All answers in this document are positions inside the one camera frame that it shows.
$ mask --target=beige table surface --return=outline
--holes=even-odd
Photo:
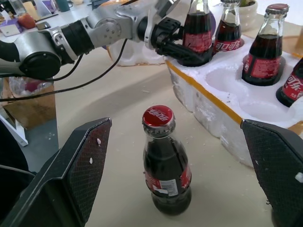
[[[253,37],[263,22],[258,17]],[[285,26],[289,35],[296,26]],[[110,65],[103,49],[84,56],[69,78],[56,89],[82,84]],[[65,66],[58,76],[72,66]],[[193,173],[193,199],[178,217],[167,217],[154,207],[143,176],[145,135],[143,112],[151,105],[167,105],[177,119],[177,135],[187,150]],[[189,113],[173,94],[165,65],[115,67],[104,78],[72,92],[56,95],[60,147],[76,127],[111,117],[113,127],[104,174],[88,227],[272,227],[270,207],[255,173],[237,161]]]

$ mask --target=white pot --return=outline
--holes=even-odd
[[[255,4],[251,6],[245,6],[239,8],[240,14],[240,23],[241,23],[241,30],[247,31],[249,30],[253,24],[256,22],[256,15],[257,15],[257,8],[258,3],[255,1]]]

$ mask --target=barcode sticker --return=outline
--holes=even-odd
[[[161,189],[167,190],[169,196],[175,196],[178,195],[178,188],[176,180],[170,180],[170,181],[159,181],[161,185]]]

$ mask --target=white cable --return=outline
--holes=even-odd
[[[28,175],[31,175],[33,177],[36,176],[35,174],[32,174],[31,172],[28,172],[28,171],[25,171],[25,170],[22,170],[22,169],[17,169],[17,168],[10,167],[10,166],[0,165],[0,168],[2,168],[2,169],[8,169],[8,170],[16,171],[16,172],[20,172],[20,173],[23,173],[23,174],[28,174]]]

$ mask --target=cola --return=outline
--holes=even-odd
[[[191,171],[184,146],[175,137],[171,109],[158,105],[143,115],[147,134],[143,162],[145,182],[156,208],[168,215],[184,212],[191,202]]]
[[[283,23],[288,8],[286,4],[267,7],[264,23],[243,67],[244,81],[257,86],[277,83],[282,55]]]
[[[184,23],[183,45],[198,53],[197,61],[179,61],[181,65],[197,67],[212,59],[211,14],[207,0],[193,0]]]
[[[303,97],[303,58],[296,64],[284,86],[278,89],[276,97],[287,107]]]
[[[241,43],[240,0],[221,0],[221,2],[224,2],[224,9],[216,32],[214,53],[237,50]]]

